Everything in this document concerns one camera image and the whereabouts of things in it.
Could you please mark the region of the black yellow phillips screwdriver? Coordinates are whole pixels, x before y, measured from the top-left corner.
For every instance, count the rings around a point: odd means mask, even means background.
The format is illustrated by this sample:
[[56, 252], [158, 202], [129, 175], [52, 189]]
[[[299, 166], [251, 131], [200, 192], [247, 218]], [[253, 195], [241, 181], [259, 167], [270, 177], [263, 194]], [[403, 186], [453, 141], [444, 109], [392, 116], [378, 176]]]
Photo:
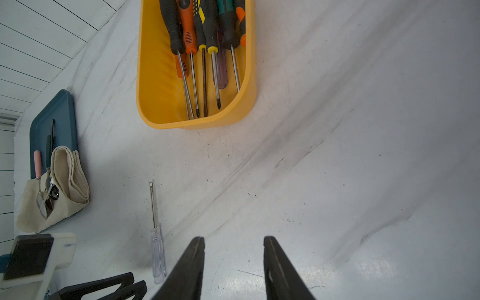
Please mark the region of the black yellow phillips screwdriver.
[[218, 7], [215, 0], [202, 0], [199, 3], [203, 31], [206, 37], [207, 52], [211, 55], [213, 79], [216, 91], [217, 108], [221, 109], [220, 89], [218, 83]]

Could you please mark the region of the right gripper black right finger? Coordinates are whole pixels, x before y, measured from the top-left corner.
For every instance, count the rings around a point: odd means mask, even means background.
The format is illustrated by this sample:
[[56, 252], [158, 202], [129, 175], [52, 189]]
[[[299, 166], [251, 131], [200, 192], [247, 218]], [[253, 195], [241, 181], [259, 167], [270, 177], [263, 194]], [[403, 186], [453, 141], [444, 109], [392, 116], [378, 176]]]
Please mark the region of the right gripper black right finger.
[[264, 278], [268, 300], [314, 300], [274, 236], [264, 238]]

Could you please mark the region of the large orange grey screwdriver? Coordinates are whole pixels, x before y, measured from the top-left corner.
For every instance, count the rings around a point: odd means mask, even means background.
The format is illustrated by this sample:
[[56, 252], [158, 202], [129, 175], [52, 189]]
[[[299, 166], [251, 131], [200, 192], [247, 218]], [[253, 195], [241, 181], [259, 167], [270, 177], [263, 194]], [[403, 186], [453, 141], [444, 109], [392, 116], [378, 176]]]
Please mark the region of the large orange grey screwdriver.
[[177, 0], [177, 7], [181, 18], [182, 34], [186, 53], [189, 55], [191, 62], [191, 75], [194, 91], [195, 111], [197, 118], [200, 118], [200, 108], [198, 104], [198, 89], [196, 83], [196, 71], [194, 63], [194, 55], [198, 51], [196, 30], [193, 18], [193, 1], [192, 0]]

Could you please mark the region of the black yellow dotted screwdriver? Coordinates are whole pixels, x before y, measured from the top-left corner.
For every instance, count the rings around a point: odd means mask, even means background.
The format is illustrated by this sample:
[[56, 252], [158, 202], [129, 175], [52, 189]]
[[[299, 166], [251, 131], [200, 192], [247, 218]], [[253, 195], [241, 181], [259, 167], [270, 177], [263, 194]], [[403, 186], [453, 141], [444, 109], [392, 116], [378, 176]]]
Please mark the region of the black yellow dotted screwdriver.
[[203, 103], [204, 117], [208, 116], [208, 100], [207, 100], [207, 76], [206, 76], [206, 38], [203, 31], [203, 24], [200, 16], [200, 1], [193, 1], [193, 18], [196, 29], [197, 47], [202, 54], [202, 85], [203, 85]]

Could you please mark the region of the black screwdriver yellow cap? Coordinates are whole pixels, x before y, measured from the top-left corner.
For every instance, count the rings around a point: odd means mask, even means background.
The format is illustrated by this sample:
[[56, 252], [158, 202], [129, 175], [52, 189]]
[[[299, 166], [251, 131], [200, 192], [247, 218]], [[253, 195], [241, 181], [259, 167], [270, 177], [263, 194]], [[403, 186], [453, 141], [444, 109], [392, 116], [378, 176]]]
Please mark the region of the black screwdriver yellow cap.
[[186, 102], [187, 119], [193, 119], [193, 109], [191, 106], [190, 91], [186, 81], [185, 70], [183, 68], [183, 60], [181, 55], [185, 53], [185, 44], [182, 38], [180, 15], [175, 0], [159, 0], [161, 16], [165, 23], [170, 38], [170, 47], [173, 55], [176, 55], [177, 61], [182, 74], [182, 82], [184, 86], [184, 97]]

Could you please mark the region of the small clear handled screwdriver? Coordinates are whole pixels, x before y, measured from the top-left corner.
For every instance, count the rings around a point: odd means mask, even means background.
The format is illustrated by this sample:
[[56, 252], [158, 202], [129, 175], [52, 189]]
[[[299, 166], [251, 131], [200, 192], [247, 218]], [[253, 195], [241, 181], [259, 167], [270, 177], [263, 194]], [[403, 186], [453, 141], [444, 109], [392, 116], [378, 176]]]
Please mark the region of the small clear handled screwdriver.
[[151, 232], [152, 276], [154, 283], [159, 285], [166, 278], [165, 249], [161, 232], [161, 223], [158, 221], [158, 209], [155, 200], [155, 189], [152, 181], [149, 182], [151, 196], [153, 230]]

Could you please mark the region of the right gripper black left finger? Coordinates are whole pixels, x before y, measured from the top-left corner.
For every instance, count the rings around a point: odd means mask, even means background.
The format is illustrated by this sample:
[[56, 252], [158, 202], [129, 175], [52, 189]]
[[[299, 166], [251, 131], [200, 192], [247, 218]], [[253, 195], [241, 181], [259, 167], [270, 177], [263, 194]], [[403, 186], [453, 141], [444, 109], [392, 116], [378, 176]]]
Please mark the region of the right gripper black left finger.
[[153, 300], [200, 300], [205, 266], [205, 239], [194, 237]]

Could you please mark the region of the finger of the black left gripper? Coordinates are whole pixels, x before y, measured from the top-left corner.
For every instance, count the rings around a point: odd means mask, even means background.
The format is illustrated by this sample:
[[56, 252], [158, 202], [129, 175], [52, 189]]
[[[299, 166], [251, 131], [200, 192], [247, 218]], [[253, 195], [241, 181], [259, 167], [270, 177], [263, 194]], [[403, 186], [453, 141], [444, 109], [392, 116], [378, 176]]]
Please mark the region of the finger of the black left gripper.
[[119, 285], [117, 290], [132, 285], [135, 282], [135, 277], [132, 272], [127, 272], [113, 277], [105, 279], [99, 279], [96, 281], [85, 282], [82, 284], [76, 284], [74, 286], [68, 286], [60, 289], [56, 292], [57, 300], [80, 300], [83, 296], [91, 294], [96, 291], [100, 291], [111, 286]]
[[115, 292], [101, 297], [100, 300], [127, 300], [133, 297], [133, 300], [142, 300], [147, 293], [147, 285], [145, 281], [139, 281], [120, 287]]

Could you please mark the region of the purple clear handled screwdriver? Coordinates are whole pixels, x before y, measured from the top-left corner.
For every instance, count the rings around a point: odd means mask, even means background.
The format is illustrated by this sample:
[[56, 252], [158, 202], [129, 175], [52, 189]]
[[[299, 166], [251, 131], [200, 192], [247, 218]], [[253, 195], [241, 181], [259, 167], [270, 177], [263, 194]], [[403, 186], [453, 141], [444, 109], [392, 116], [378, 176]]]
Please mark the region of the purple clear handled screwdriver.
[[219, 45], [217, 53], [217, 72], [219, 89], [224, 90], [228, 86], [228, 67], [226, 61], [226, 50]]

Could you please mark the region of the green black screwdriver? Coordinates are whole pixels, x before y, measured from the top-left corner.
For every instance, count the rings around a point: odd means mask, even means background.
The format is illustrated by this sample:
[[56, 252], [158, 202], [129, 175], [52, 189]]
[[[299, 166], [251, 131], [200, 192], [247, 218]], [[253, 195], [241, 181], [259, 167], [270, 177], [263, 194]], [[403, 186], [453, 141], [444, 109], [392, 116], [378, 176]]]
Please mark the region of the green black screwdriver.
[[235, 49], [240, 45], [240, 36], [236, 31], [236, 11], [233, 0], [217, 0], [219, 23], [223, 32], [221, 46], [231, 51], [232, 65], [237, 91], [240, 90], [240, 78]]

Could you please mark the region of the small orange black screwdriver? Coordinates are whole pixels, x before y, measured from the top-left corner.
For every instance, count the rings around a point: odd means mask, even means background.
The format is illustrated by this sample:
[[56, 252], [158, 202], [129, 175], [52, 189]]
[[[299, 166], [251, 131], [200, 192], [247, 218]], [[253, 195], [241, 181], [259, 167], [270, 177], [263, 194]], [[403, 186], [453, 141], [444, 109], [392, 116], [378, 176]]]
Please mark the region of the small orange black screwdriver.
[[245, 10], [245, 0], [235, 0], [234, 1], [236, 16], [239, 20], [239, 29], [240, 29], [240, 43], [242, 47], [246, 47], [246, 10]]

